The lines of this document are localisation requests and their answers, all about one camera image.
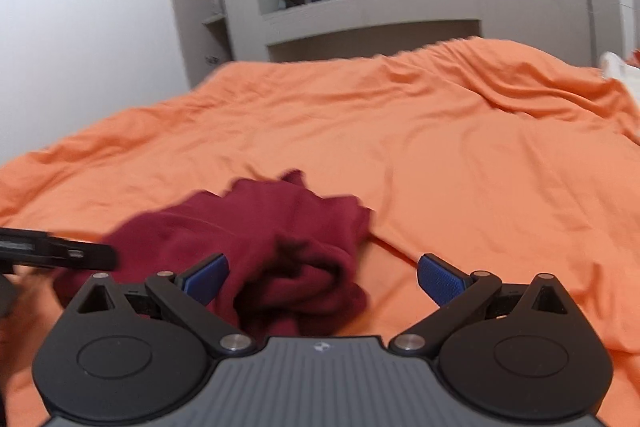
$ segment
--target triangular cutout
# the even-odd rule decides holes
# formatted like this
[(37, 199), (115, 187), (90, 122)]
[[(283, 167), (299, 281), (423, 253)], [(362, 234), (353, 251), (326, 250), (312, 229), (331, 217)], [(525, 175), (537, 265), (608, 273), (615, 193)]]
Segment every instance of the triangular cutout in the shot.
[(553, 286), (542, 286), (536, 301), (533, 303), (533, 309), (540, 312), (566, 314), (566, 308)]
[(93, 313), (113, 310), (115, 308), (111, 297), (104, 286), (94, 286), (91, 293), (78, 308), (78, 313)]

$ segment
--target red object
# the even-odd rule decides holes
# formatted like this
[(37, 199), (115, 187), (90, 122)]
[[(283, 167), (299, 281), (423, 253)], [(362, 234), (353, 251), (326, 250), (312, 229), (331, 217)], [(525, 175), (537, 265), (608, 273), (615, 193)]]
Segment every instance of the red object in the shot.
[[(104, 242), (120, 255), (117, 282), (180, 273), (224, 253), (230, 274), (211, 311), (257, 340), (329, 335), (366, 307), (354, 283), (356, 251), (370, 210), (354, 196), (320, 198), (302, 172), (274, 182), (238, 180), (225, 196), (198, 192), (184, 203), (133, 217)], [(54, 287), (64, 301), (88, 272), (65, 271)]]

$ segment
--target orange bed sheet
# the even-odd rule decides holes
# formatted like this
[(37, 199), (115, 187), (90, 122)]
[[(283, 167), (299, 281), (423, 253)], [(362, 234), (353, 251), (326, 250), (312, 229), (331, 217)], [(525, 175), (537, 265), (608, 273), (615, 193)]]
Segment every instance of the orange bed sheet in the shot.
[[(433, 311), (415, 282), (425, 251), (507, 282), (553, 272), (614, 360), (601, 418), (638, 426), (639, 124), (619, 82), (514, 42), (235, 63), (4, 166), (0, 225), (96, 241), (193, 190), (298, 168), (375, 211), (358, 274), (370, 307), (342, 333), (389, 338)], [(30, 362), (60, 313), (46, 275), (20, 283), (0, 353), (10, 427), (46, 417)]]

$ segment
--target crumpled maroon garment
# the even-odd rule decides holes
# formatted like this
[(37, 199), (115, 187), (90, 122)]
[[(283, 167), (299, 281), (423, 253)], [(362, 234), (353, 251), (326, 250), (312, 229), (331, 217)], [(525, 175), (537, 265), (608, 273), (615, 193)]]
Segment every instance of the crumpled maroon garment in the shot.
[[(358, 246), (370, 210), (354, 196), (320, 198), (302, 172), (278, 181), (241, 179), (220, 197), (198, 192), (184, 203), (133, 217), (108, 235), (117, 282), (143, 282), (159, 270), (180, 273), (223, 253), (230, 274), (211, 311), (251, 334), (330, 335), (366, 307), (354, 283)], [(54, 288), (73, 296), (89, 276), (65, 271)]]

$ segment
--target white fabric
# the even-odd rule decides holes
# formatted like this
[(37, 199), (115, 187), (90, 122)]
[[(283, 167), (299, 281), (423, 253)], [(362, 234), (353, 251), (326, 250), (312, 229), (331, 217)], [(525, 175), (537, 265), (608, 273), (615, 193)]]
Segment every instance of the white fabric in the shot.
[(625, 84), (626, 89), (640, 103), (640, 70), (629, 66), (615, 53), (607, 52), (600, 57), (600, 69), (604, 78), (615, 78)]

